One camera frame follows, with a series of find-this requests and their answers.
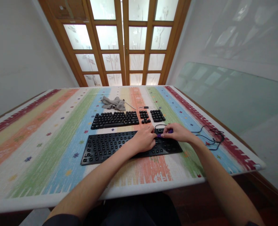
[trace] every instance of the forearm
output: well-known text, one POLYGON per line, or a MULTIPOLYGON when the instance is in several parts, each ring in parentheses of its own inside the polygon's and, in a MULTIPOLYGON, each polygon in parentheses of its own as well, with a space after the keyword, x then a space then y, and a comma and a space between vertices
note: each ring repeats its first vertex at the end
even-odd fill
POLYGON ((203 142, 197 140, 191 143, 191 146, 199 157, 210 187, 232 225, 246 225, 248 221, 264 225, 248 196, 203 142))
POLYGON ((122 146, 110 158, 89 173, 50 213, 47 219, 57 214, 72 214, 83 220, 104 192, 114 175, 132 157, 131 147, 122 146))

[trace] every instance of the keycap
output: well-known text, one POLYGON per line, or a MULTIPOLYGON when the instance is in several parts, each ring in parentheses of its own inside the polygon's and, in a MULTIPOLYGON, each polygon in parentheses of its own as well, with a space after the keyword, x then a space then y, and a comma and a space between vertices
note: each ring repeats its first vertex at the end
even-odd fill
POLYGON ((118 127, 118 126, 123 126, 123 125, 124 125, 124 122, 121 122, 121 123, 112 123, 112 124, 104 125, 104 128, 118 127))

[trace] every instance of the blue stripe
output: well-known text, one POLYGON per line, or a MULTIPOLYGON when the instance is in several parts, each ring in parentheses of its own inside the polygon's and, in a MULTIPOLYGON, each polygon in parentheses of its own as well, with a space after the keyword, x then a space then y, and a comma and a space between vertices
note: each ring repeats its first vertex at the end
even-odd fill
POLYGON ((96 113, 103 112, 103 104, 99 101, 103 95, 108 97, 110 91, 111 88, 101 88, 99 93, 96 95, 42 194, 47 194, 49 190, 50 194, 60 193, 61 191, 68 192, 83 179, 87 166, 80 165, 81 158, 83 156, 89 135, 97 133, 97 130, 90 130, 91 126, 89 123, 92 123, 94 120, 92 116, 96 113))
MULTIPOLYGON (((201 125, 187 112, 183 106, 181 106, 178 101, 170 95, 170 93, 164 88, 164 87, 156 87, 156 89, 159 91, 159 93, 164 97, 164 99, 167 101, 167 103, 171 106, 171 108, 174 110, 176 115, 179 117, 181 122, 183 123, 184 127, 187 128, 190 131, 200 131, 201 125)), ((205 132, 206 130, 203 128, 201 131, 201 135, 209 138, 212 140, 213 137, 209 136, 208 133, 205 132)), ((206 143, 208 141, 206 138, 199 136, 199 138, 206 143)), ((216 145, 208 146, 210 149, 215 149, 216 145)), ((228 173, 239 173, 243 170, 241 169, 240 165, 234 161, 231 156, 228 156, 225 151, 222 150, 222 146, 220 146, 216 151, 211 151, 213 155, 217 158, 217 160, 221 163, 221 165, 226 169, 228 173)))

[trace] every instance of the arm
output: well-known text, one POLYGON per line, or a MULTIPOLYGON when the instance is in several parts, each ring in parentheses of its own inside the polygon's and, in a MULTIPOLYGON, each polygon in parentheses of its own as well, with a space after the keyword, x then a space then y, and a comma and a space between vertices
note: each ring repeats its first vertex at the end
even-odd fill
POLYGON ((259 226, 264 225, 246 193, 197 136, 178 123, 167 125, 161 136, 187 142, 193 147, 204 168, 210 187, 232 225, 246 225, 249 221, 259 226), (170 129, 173 129, 173 133, 168 134, 170 129))
POLYGON ((48 218, 65 213, 84 220, 95 202, 104 192, 114 175, 123 164, 139 152, 152 149, 155 145, 153 126, 146 126, 126 142, 116 153, 90 172, 76 187, 52 210, 48 218))

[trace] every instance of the table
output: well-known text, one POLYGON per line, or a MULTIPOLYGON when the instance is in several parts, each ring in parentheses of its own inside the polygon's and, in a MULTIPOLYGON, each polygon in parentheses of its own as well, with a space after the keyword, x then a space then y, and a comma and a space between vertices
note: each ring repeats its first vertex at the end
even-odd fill
MULTIPOLYGON (((172 86, 85 87, 53 89, 0 118, 0 213, 52 207, 97 165, 81 166, 89 135, 127 132, 142 124, 90 130, 101 99, 116 96, 139 110, 161 109, 167 123, 178 122, 191 131, 203 125, 225 132, 212 151, 231 175, 265 168, 265 163, 185 95, 172 86)), ((126 110, 134 110, 125 105, 126 110)), ((203 129, 202 135, 213 134, 203 129)), ((201 163, 189 144, 182 153, 129 160, 112 179, 100 199, 144 194, 206 181, 201 163)))

